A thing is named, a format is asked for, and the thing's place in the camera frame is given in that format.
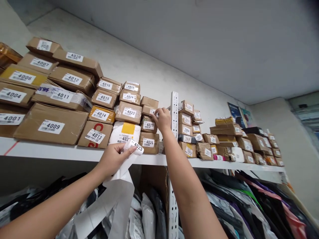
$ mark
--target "white package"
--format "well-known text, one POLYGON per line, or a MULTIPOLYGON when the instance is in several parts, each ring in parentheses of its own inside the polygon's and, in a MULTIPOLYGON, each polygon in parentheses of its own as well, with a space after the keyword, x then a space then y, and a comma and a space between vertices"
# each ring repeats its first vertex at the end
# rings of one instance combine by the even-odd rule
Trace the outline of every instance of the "white package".
POLYGON ((140 133, 141 127, 139 125, 122 121, 116 121, 113 126, 109 144, 125 143, 131 138, 135 142, 139 142, 140 133))
POLYGON ((142 200, 142 223, 144 228, 145 239, 155 239, 156 232, 156 218, 155 218, 155 210, 152 202, 147 197, 145 193, 143 193, 142 200))

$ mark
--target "sticker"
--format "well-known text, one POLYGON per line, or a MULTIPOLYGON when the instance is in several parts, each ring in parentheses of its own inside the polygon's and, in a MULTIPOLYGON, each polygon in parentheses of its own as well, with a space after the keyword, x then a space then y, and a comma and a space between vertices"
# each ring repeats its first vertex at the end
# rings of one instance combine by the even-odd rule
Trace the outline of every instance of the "sticker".
POLYGON ((143 147, 149 147, 149 148, 154 148, 154 140, 153 139, 147 139, 147 138, 143 138, 143 147))
POLYGON ((107 82, 104 80, 100 80, 98 86, 102 87, 104 89, 112 90, 113 83, 110 83, 110 82, 107 82))
POLYGON ((66 73, 66 74, 64 75, 64 77, 62 78, 62 80, 68 81, 68 82, 70 82, 70 83, 72 83, 72 84, 75 84, 75 85, 79 85, 83 79, 80 78, 80 77, 77 77, 77 76, 75 76, 75 75, 66 73))
POLYGON ((70 60, 75 60, 75 61, 79 61, 79 62, 83 62, 83 58, 84 56, 81 56, 79 54, 75 54, 75 53, 71 53, 71 52, 68 52, 66 54, 66 59, 70 59, 70 60))
POLYGON ((99 131, 96 131, 94 129, 91 129, 87 135, 85 136, 86 139, 90 140, 90 141, 93 141, 97 144, 100 144, 102 142, 102 140, 104 139, 105 137, 105 134, 99 132, 99 131))
POLYGON ((108 96, 102 93, 99 93, 96 97, 96 100, 101 101, 101 102, 105 102, 107 104, 109 104, 111 102, 112 96, 108 96))
POLYGON ((100 120, 103 120, 103 121, 106 121, 109 115, 110 115, 110 114, 107 113, 107 112, 104 112, 104 111, 102 111, 102 110, 96 109, 96 110, 93 112, 92 117, 97 118, 97 119, 100 119, 100 120))
POLYGON ((132 118, 135 118, 136 111, 131 108, 124 108, 123 114, 132 118))
POLYGON ((144 129, 154 130, 154 126, 155 126, 155 123, 151 122, 151 121, 144 121, 144 123, 143 123, 144 129))
POLYGON ((25 115, 0 114, 0 125, 19 125, 25 115))
POLYGON ((52 63, 35 57, 32 59, 30 65, 34 65, 42 69, 49 70, 52 66, 52 63))
POLYGON ((65 125, 64 123, 55 122, 55 121, 45 119, 42 122, 42 125, 39 127, 38 131, 60 134, 64 125, 65 125))
POLYGON ((37 46, 38 50, 50 51, 52 42, 47 40, 39 40, 39 44, 37 46))
POLYGON ((30 75, 20 71, 14 71, 13 74, 9 77, 11 80, 21 81, 23 83, 31 84, 36 76, 30 75))
POLYGON ((21 101, 26 95, 27 94, 24 92, 15 91, 8 88, 3 88, 0 91, 0 99, 15 103, 21 103, 21 101))

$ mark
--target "package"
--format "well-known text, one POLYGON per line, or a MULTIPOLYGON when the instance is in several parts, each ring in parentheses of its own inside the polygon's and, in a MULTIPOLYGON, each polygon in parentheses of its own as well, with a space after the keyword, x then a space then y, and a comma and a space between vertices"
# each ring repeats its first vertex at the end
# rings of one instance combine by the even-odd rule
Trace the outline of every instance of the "package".
POLYGON ((185 113, 178 114, 178 123, 182 123, 188 126, 192 126, 191 117, 185 113))
POLYGON ((187 115, 190 115, 190 116, 193 116, 194 114, 194 105, 188 101, 181 101, 179 104, 178 104, 178 112, 179 113, 185 113, 187 115))
POLYGON ((70 90, 80 90, 88 96, 95 91, 96 80, 92 73, 76 69, 67 65, 59 65, 49 75, 49 79, 59 86, 70 90))
POLYGON ((115 121, 115 112, 100 106, 93 106, 88 120, 113 124, 115 121))
POLYGON ((75 145, 89 113, 35 103, 13 137, 75 145))
POLYGON ((46 57, 52 57, 53 53, 55 53, 57 49, 63 50, 60 44, 38 37, 33 37, 26 47, 29 51, 46 57))
POLYGON ((219 134, 243 135, 242 131, 240 129, 240 126, 238 124, 235 124, 235 123, 221 124, 221 125, 218 125, 218 126, 210 127, 210 133, 211 134, 217 134, 217 135, 219 135, 219 134))
POLYGON ((90 72, 96 79, 100 79, 103 76, 100 64, 82 55, 58 49, 52 57, 60 63, 90 72))
POLYGON ((141 145, 144 148, 144 153, 146 154, 158 154, 159 141, 159 134, 141 132, 139 145, 141 145))
POLYGON ((8 45, 0 42, 0 68, 6 69, 11 64, 17 64, 22 56, 8 45))
POLYGON ((122 83, 106 77, 101 77, 101 79, 97 83, 97 88, 101 88, 105 91, 110 91, 116 95, 119 95, 122 88, 122 83))
POLYGON ((129 139, 140 140, 141 127, 127 122, 115 122, 109 144, 126 143, 129 139))
POLYGON ((112 129, 113 125, 111 124, 88 120, 77 145, 92 148, 106 148, 109 143, 112 129))
POLYGON ((243 154, 244 154, 245 163, 255 164, 255 161, 251 152, 243 150, 243 154))
POLYGON ((237 138, 237 143, 238 143, 238 147, 240 147, 241 149, 244 149, 252 153, 254 152, 253 145, 250 142, 250 140, 245 138, 237 138))
POLYGON ((179 146, 182 148, 182 151, 185 153, 188 158, 196 158, 196 144, 189 144, 184 142, 178 142, 179 146))
POLYGON ((202 118, 200 117, 200 112, 199 112, 199 110, 195 110, 195 109, 194 109, 194 115, 192 115, 192 120, 199 120, 199 121, 202 120, 202 118))
POLYGON ((204 141, 209 144, 219 144, 217 135, 213 134, 203 134, 204 141))
POLYGON ((0 137, 13 138, 28 109, 0 104, 0 137))
POLYGON ((0 78, 0 104, 9 104, 23 108, 31 108, 31 98, 35 89, 17 83, 6 83, 5 79, 0 78))
POLYGON ((144 106, 144 105, 147 105, 147 106, 150 106, 150 107, 157 109, 159 107, 159 102, 156 100, 153 100, 151 98, 148 98, 146 96, 143 96, 143 98, 141 100, 141 106, 144 106))
POLYGON ((178 133, 193 136, 193 128, 185 124, 178 124, 178 133))
POLYGON ((24 66, 11 64, 0 76, 8 83, 20 83, 37 89, 47 80, 47 75, 24 66))
POLYGON ((30 68, 32 70, 42 72, 46 75, 50 74, 55 67, 57 67, 59 62, 54 59, 35 54, 33 52, 28 52, 19 61, 18 65, 30 68))
POLYGON ((120 93, 120 101, 139 106, 141 103, 141 95, 135 91, 123 89, 120 93))
POLYGON ((257 134, 247 134, 248 139, 253 145, 254 150, 268 151, 263 137, 257 134))
POLYGON ((127 121, 131 123, 139 124, 141 121, 142 107, 137 105, 132 105, 120 101, 119 107, 116 111, 115 120, 116 121, 127 121))

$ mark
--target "cardboard box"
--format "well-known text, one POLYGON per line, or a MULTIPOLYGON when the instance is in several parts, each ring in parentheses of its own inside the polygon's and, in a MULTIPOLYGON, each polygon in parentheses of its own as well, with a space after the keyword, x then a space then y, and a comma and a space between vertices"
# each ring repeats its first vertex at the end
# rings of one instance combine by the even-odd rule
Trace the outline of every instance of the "cardboard box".
POLYGON ((156 133, 157 126, 154 120, 149 116, 143 116, 141 123, 140 123, 141 131, 149 132, 149 133, 156 133))
POLYGON ((148 98, 146 96, 143 96, 141 100, 141 106, 144 106, 144 105, 157 109, 159 107, 159 102, 151 98, 148 98))
POLYGON ((253 145, 250 142, 250 140, 245 138, 237 138, 237 143, 238 143, 238 147, 240 147, 241 149, 244 149, 252 153, 254 152, 253 145))
POLYGON ((11 64, 0 76, 8 83, 19 83, 37 89, 47 80, 47 75, 24 66, 11 64))
POLYGON ((96 79, 100 79, 103 76, 100 64, 82 55, 58 49, 52 57, 60 63, 90 72, 96 79))
POLYGON ((59 62, 54 59, 33 52, 28 52, 22 60, 18 62, 18 65, 20 66, 25 66, 46 75, 50 74, 58 64, 59 62))
POLYGON ((140 90, 141 90, 141 87, 140 87, 139 83, 132 82, 132 81, 126 81, 123 84, 122 89, 135 91, 135 92, 137 92, 139 94, 140 90))
POLYGON ((193 128, 185 124, 178 124, 178 133, 193 136, 193 128))
POLYGON ((75 145, 89 113, 35 103, 13 137, 75 145))
POLYGON ((196 158, 196 144, 178 142, 187 158, 196 158))
POLYGON ((226 134, 226 135, 243 135, 240 126, 235 123, 221 124, 218 126, 210 127, 211 134, 226 134))
POLYGON ((52 57, 57 49, 63 50, 60 44, 38 37, 33 37, 26 47, 29 51, 46 57, 52 57))
POLYGON ((178 112, 185 113, 187 115, 193 116, 194 114, 194 105, 186 100, 181 101, 178 104, 178 112))
POLYGON ((212 150, 208 143, 197 143, 196 151, 199 158, 205 159, 205 160, 214 160, 212 150))
POLYGON ((123 89, 121 90, 121 93, 120 93, 120 101, 134 104, 134 105, 140 105, 141 95, 135 91, 123 89))
POLYGON ((141 132, 139 145, 141 145, 144 148, 145 154, 158 154, 159 141, 159 134, 141 132))
POLYGON ((28 109, 0 104, 0 137, 13 138, 28 109))
POLYGON ((49 75, 49 79, 67 90, 80 90, 88 96, 92 96, 95 91, 94 75, 70 66, 59 65, 49 75))
POLYGON ((117 95, 104 91, 102 89, 97 89, 96 92, 92 96, 92 104, 103 106, 105 108, 114 109, 115 103, 116 103, 117 95))
POLYGON ((119 95, 122 88, 122 83, 106 77, 101 77, 101 79, 97 83, 97 88, 119 95))
POLYGON ((248 139, 253 145, 254 150, 261 150, 268 152, 268 147, 266 147, 263 137, 257 134, 247 134, 248 139))
POLYGON ((112 129, 113 125, 111 124, 87 121, 77 145, 92 148, 106 148, 112 129))
POLYGON ((141 106, 132 105, 132 104, 120 101, 119 107, 116 111, 115 120, 140 124, 141 116, 142 116, 141 106))
POLYGON ((113 124, 115 121, 115 112, 100 106, 93 106, 88 120, 113 124))
POLYGON ((31 108, 33 103, 31 98, 35 89, 24 87, 22 84, 6 83, 5 79, 0 78, 0 103, 31 108))

